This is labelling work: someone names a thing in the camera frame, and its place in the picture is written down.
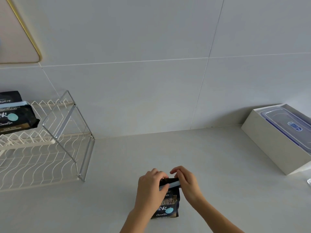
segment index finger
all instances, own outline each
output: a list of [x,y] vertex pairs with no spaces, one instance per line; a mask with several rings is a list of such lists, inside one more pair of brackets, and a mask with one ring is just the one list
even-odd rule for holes
[[190,171],[188,169],[186,169],[184,166],[175,167],[169,173],[173,174],[173,173],[177,172],[177,170],[180,170],[183,174],[189,174],[190,173]]
[[157,172],[156,173],[156,178],[160,181],[162,178],[169,178],[169,176],[165,172]]

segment dish rack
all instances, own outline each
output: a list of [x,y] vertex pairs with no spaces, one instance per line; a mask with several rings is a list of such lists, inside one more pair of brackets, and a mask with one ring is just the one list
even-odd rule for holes
[[95,139],[69,91],[31,106],[37,128],[0,135],[0,191],[85,181]]

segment open white box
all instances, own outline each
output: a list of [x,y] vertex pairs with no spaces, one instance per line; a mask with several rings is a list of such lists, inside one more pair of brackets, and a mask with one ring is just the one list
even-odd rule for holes
[[274,107],[283,107],[311,124],[311,118],[287,104],[281,104],[252,110],[242,125],[242,130],[269,156],[285,175],[310,169],[311,153],[295,144],[261,116],[260,113],[262,111]]

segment plastic container lid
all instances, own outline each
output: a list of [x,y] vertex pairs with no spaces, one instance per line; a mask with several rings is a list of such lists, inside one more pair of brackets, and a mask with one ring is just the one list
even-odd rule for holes
[[311,152],[311,125],[283,107],[264,110],[261,115],[301,148]]

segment person's left hand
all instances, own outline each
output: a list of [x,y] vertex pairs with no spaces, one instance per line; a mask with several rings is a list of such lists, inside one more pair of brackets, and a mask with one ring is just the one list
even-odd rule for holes
[[159,172],[156,168],[139,178],[133,211],[143,213],[149,219],[153,216],[169,190],[169,184],[159,190],[159,183],[162,178],[169,178],[169,176],[164,172]]

